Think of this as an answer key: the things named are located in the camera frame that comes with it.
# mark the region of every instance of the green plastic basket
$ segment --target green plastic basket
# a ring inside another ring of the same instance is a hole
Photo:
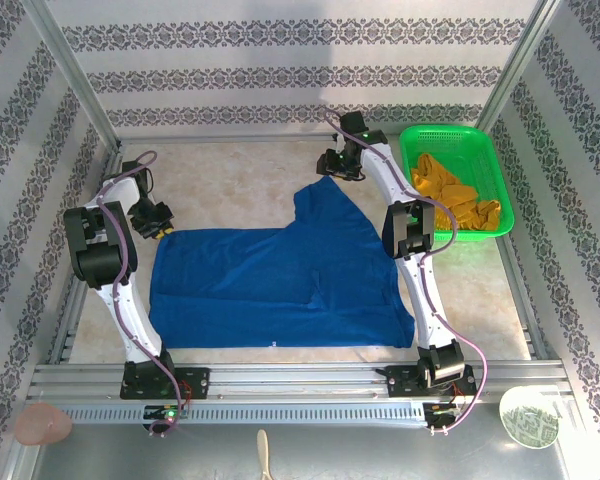
[[[513,228],[513,209],[502,178],[498,157],[489,136],[472,127],[452,125],[420,125],[400,135],[404,172],[411,181],[411,169],[418,158],[430,153],[465,185],[478,191],[478,200],[498,200],[502,206],[500,225],[493,232],[459,230],[458,241],[478,242],[499,237]],[[436,241],[448,241],[451,230],[436,230]]]

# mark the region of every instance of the blue cloth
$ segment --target blue cloth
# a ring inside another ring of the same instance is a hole
[[[411,346],[414,320],[371,222],[328,177],[294,201],[286,228],[162,239],[150,318],[167,348]]]

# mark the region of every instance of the tile floor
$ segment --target tile floor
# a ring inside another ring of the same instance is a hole
[[[393,152],[399,164],[395,140]],[[294,220],[293,194],[319,180],[315,163],[331,142],[269,142],[130,145],[124,160],[148,149],[159,157],[152,168],[156,201],[164,201],[179,229],[284,227]],[[386,206],[373,180],[338,181],[378,232]],[[134,235],[139,257],[138,288],[148,308],[157,242]],[[528,359],[529,352],[494,240],[457,243],[434,259],[447,317],[491,360]],[[401,279],[407,309],[409,294]],[[466,358],[477,359],[469,347]],[[390,347],[230,348],[171,350],[176,362],[266,363],[415,360],[417,351]],[[123,363],[122,341],[107,309],[90,291],[82,311],[71,363]]]

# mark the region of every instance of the purple cable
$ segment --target purple cable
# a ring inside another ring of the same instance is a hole
[[[484,352],[472,341],[470,341],[468,338],[460,335],[451,325],[449,325],[449,322],[447,322],[442,315],[440,315],[437,311],[435,306],[433,305],[433,301],[431,300],[431,295],[429,294],[429,288],[427,287],[427,277],[425,275],[425,260],[428,259],[429,257],[435,255],[436,253],[440,253],[445,251],[447,248],[449,248],[455,241],[456,241],[456,237],[458,236],[458,222],[456,220],[455,215],[451,212],[451,210],[449,210],[446,206],[444,206],[442,203],[438,202],[437,200],[434,200],[433,198],[429,198],[429,197],[423,197],[421,195],[414,195],[413,193],[409,192],[406,188],[406,186],[402,183],[402,181],[400,180],[400,176],[398,175],[398,173],[395,171],[395,169],[393,168],[393,165],[391,164],[391,162],[389,161],[389,159],[377,148],[374,148],[373,146],[369,145],[366,142],[363,142],[362,140],[354,137],[353,135],[345,132],[344,130],[342,130],[340,127],[338,127],[335,123],[333,123],[331,120],[329,120],[329,117],[327,116],[327,113],[330,113],[332,115],[336,115],[338,118],[340,118],[340,114],[338,112],[336,112],[335,110],[331,109],[331,108],[327,108],[325,107],[325,115],[324,115],[324,119],[325,121],[331,126],[331,128],[333,128],[336,132],[338,132],[340,135],[342,135],[345,138],[348,138],[349,140],[357,143],[358,145],[372,151],[373,153],[375,153],[378,157],[380,157],[384,163],[389,167],[389,170],[391,171],[391,174],[393,175],[393,178],[395,179],[395,181],[398,183],[398,185],[400,186],[400,189],[402,190],[402,193],[405,194],[408,197],[411,197],[415,200],[420,200],[422,202],[425,203],[429,203],[431,205],[433,205],[434,207],[439,208],[440,210],[442,210],[445,215],[447,215],[449,217],[449,220],[451,220],[451,240],[449,240],[449,242],[446,245],[443,245],[442,247],[436,249],[436,250],[432,250],[428,253],[425,253],[422,256],[422,259],[420,260],[420,263],[418,264],[418,267],[420,268],[420,277],[422,278],[422,290],[424,291],[424,296],[427,299],[427,303],[429,304],[429,308],[431,308],[431,311],[433,312],[433,314],[435,315],[435,317],[440,320],[440,323],[442,323],[442,325],[444,325],[444,327],[449,330],[451,333],[453,333],[457,338],[459,338],[460,340],[462,340],[464,343],[466,343],[467,345],[469,345],[471,348],[473,348],[476,352],[478,352],[478,355],[480,356],[480,359],[482,360],[482,381],[480,382],[480,386],[478,387],[475,396],[473,397],[473,400],[471,400],[471,403],[469,403],[469,406],[467,407],[467,409],[462,412],[460,414],[460,416],[456,419],[455,422],[453,422],[451,425],[449,425],[448,427],[443,427],[443,428],[432,428],[431,432],[444,432],[445,435],[447,434],[447,432],[449,430],[454,429],[455,427],[457,427],[458,425],[460,425],[469,415],[469,413],[471,413],[471,410],[473,410],[473,407],[476,405],[476,402],[478,401],[478,398],[480,397],[480,395],[482,394],[482,391],[484,390],[484,386],[485,383],[487,382],[487,374],[489,371],[489,367],[487,365],[487,358],[484,355]]]
[[[178,420],[180,419],[180,409],[182,408],[182,397],[180,396],[180,387],[178,386],[178,381],[171,374],[171,372],[167,369],[167,367],[162,365],[162,363],[160,363],[160,361],[158,359],[156,359],[151,354],[151,352],[149,352],[149,350],[147,350],[144,347],[144,345],[142,345],[142,343],[140,343],[140,341],[137,339],[137,337],[135,337],[133,335],[133,333],[131,333],[131,331],[126,327],[126,325],[122,321],[122,314],[120,313],[118,287],[120,285],[120,281],[127,273],[127,268],[129,267],[129,246],[127,245],[127,241],[124,237],[124,233],[122,232],[122,227],[120,226],[120,223],[118,223],[118,220],[113,215],[113,213],[111,213],[111,210],[109,210],[104,204],[104,197],[106,196],[107,192],[109,190],[111,190],[111,188],[113,188],[114,185],[116,185],[118,182],[120,182],[120,180],[130,177],[132,175],[135,175],[136,173],[144,170],[149,165],[151,165],[153,162],[155,162],[156,159],[158,158],[158,154],[154,150],[147,150],[146,152],[141,154],[138,158],[136,158],[136,162],[139,162],[147,155],[153,155],[153,158],[151,160],[149,160],[147,163],[140,165],[132,170],[129,170],[128,172],[125,172],[122,175],[119,175],[118,177],[114,178],[110,183],[108,183],[106,186],[104,186],[98,192],[98,194],[96,196],[96,203],[97,203],[98,207],[100,207],[100,210],[102,210],[102,212],[111,221],[111,224],[113,225],[113,228],[115,229],[116,234],[118,235],[118,238],[120,240],[120,250],[122,251],[122,268],[120,268],[120,272],[118,273],[115,280],[113,281],[113,287],[112,287],[113,308],[116,312],[116,321],[118,322],[118,325],[120,325],[120,328],[125,333],[125,335],[129,338],[129,340],[131,340],[131,342],[133,342],[133,344],[136,347],[138,347],[142,351],[142,353],[144,353],[149,359],[151,359],[151,361],[153,363],[155,363],[156,366],[164,372],[164,374],[169,378],[169,380],[173,384],[173,388],[175,389],[175,392],[176,392],[178,408],[176,410],[175,417],[173,417],[173,421],[156,420],[149,426],[149,432],[151,434],[153,434],[155,427],[157,427],[158,425],[166,425],[167,429],[164,432],[162,432],[162,435],[165,435],[168,432],[170,432],[173,427],[175,427],[177,425]]]

